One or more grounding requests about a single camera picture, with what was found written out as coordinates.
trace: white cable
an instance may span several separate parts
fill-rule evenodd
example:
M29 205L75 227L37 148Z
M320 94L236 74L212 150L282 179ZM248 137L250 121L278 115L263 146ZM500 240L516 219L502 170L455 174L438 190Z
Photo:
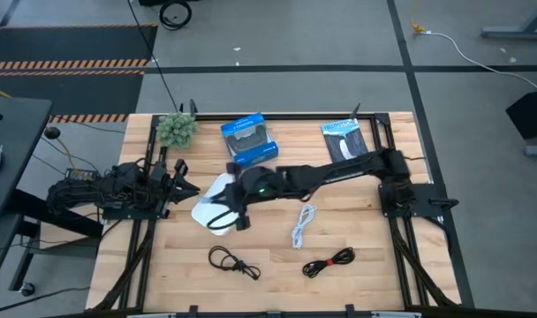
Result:
M453 43L453 46L455 46L455 49L457 50L457 53L458 53L463 59L465 59L466 61L471 62L471 63L473 63L473 64L475 64L475 65L478 65L478 66L480 66L480 67L482 67L482 68L484 68L484 69L486 69L486 70L489 70L489 71L491 71L491 72L495 72L495 73L497 73L497 74L513 76L513 77L515 77L515 78L524 80L525 82L529 83L529 84L532 85L533 87L537 88L537 85L536 85L535 83L533 83L531 80L529 80L529 79L527 79L527 78L525 78L525 77L523 77L523 76L521 76L521 75L518 75L518 74L513 73L513 72L500 72L500 71L497 71L497 70L495 70L495 69L493 69L493 68L490 68L490 67L488 67L488 66L486 66L486 65L484 65L484 64L481 64L481 63L479 63L479 62L477 62L477 61L474 61L474 60L472 60L472 59L469 58L469 57L466 57L465 54L463 54L463 52L461 52L461 50L459 49L459 46L457 46L457 44L455 43L455 41L454 41L453 39L451 39L451 37L448 36L448 35L440 34L440 33L435 33L435 32L431 32L431 31L421 32L420 34L441 36L441 37L443 37L443 38L445 38L445 39L451 41L451 42Z
M302 248L302 232L306 224L314 220L315 210L318 208L311 205L305 205L300 211L298 225L292 230L292 248Z

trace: cable bundle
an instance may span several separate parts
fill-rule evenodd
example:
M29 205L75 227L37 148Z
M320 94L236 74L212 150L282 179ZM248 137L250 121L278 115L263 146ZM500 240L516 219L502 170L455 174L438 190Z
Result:
M292 230L292 248L302 248L302 232L304 231L304 227L314 220L316 210L317 207L307 204L302 207L298 225L296 225L294 230Z
M347 247L339 251L332 258L327 259L326 261L312 261L304 265L302 272L304 275L314 278L318 276L322 269L327 268L333 264L346 265L352 262L355 259L355 252L352 247Z
M219 265L214 264L214 262L212 261L212 254L216 251L222 251L227 254L222 258L222 261L220 262ZM232 259L234 261L234 264L231 266L224 266L223 263L227 259ZM212 247L212 249L209 250L208 260L209 260L209 263L216 269L221 269L223 271L237 270L243 274L249 275L253 280L258 280L259 277L261 277L261 270L259 268L257 268L256 266L246 265L243 261L235 257L233 254L230 253L230 251L227 250L227 248L223 246Z

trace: wooden tabletop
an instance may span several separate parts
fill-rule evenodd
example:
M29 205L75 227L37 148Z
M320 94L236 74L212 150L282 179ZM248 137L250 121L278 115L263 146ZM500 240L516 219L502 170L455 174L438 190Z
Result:
M120 162L133 162L145 154L152 115L131 115L127 124ZM396 147L407 157L422 157L420 137L411 112L390 113ZM279 156L263 165L330 163L321 134L321 120L270 120L267 127L278 144ZM370 124L359 121L369 150L374 150ZM205 193L231 160L220 125L200 122L189 149L169 149L167 166L178 158L186 161L186 179ZM155 147L154 160L158 157ZM408 162L412 182L428 182L423 160ZM191 210L198 197L171 205L170 217L156 226L149 270L145 312L187 312L198 305L201 312L228 311L342 311L345 304L357 310L402 309L388 220L383 217L377 186L372 177L326 185L309 204L318 210L306 227L304 247L291 248L291 231L299 218L300 201L270 201L249 207L251 228L213 235L196 223ZM442 230L422 219L413 222L420 258L425 270L446 295L459 302L458 288ZM132 223L123 221L102 241L95 264L87 307L100 302L125 268ZM261 279L252 280L239 272L223 272L208 263L212 246L225 246L248 265L261 269ZM352 246L353 263L332 266L314 279L302 275L302 267L325 260L342 248ZM139 273L132 280L130 305ZM417 303L413 275L408 275L412 299Z

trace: coiled black cable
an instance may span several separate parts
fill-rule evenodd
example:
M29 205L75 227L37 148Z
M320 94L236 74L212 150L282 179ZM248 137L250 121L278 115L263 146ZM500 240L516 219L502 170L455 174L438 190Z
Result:
M216 251L225 252L227 254L222 258L222 261L220 262L219 265L214 264L214 262L212 261L212 254L215 253ZM209 263L216 269L221 269L223 271L237 270L243 274L249 275L253 280L258 280L259 277L261 277L261 270L258 267L246 265L243 261L235 257L233 254L230 253L230 251L227 250L227 248L223 246L212 247L212 249L209 250L208 259L209 259ZM234 264L231 266L224 266L223 263L227 259L232 259L234 261Z
M304 265L302 272L304 275L314 278L318 276L322 269L327 268L333 264L346 265L355 259L355 252L352 247L347 247L339 251L332 258L326 261L312 261Z
M186 19L184 19L182 23L174 23L171 19L164 16L166 10L169 9L169 7L171 7L172 5L176 4L182 5L187 11ZM166 4L163 4L161 10L159 11L159 20L161 20L161 24L163 25L163 27L169 31L176 31L179 28L182 28L183 26L187 25L188 22L190 22L191 18L192 8L190 8L190 5L185 0L170 0Z

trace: gray floor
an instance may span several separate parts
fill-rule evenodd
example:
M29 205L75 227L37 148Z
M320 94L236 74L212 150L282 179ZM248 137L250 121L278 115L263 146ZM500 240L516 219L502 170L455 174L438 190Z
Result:
M0 20L9 2L0 0ZM410 1L396 4L414 64L466 64L450 42L413 36ZM383 0L202 0L191 6L187 28L159 28L155 53L162 66L402 64ZM537 42L478 36L485 25L517 25L535 8L535 0L422 0L415 20L452 36L482 63L537 64ZM141 22L157 21L150 9L135 9ZM113 23L132 23L124 0L22 0L10 25ZM537 83L537 72L522 75ZM504 113L533 88L492 73L420 73L417 79L448 192L461 202L454 216L476 306L537 311L537 160L522 155L524 141ZM369 111L413 110L403 73L169 74L166 80L178 102L193 98L200 111L350 110L357 102ZM170 110L158 75L145 75L137 111ZM74 154L100 170L116 162L121 135L61 127ZM70 140L73 133L81 138ZM67 165L43 143L35 153L60 170ZM19 186L43 197L59 177L33 159ZM18 251L0 275L0 306L22 299L6 291ZM35 256L27 279L39 295L83 287L93 266L91 259ZM85 301L85 292L67 293L0 317L75 313Z

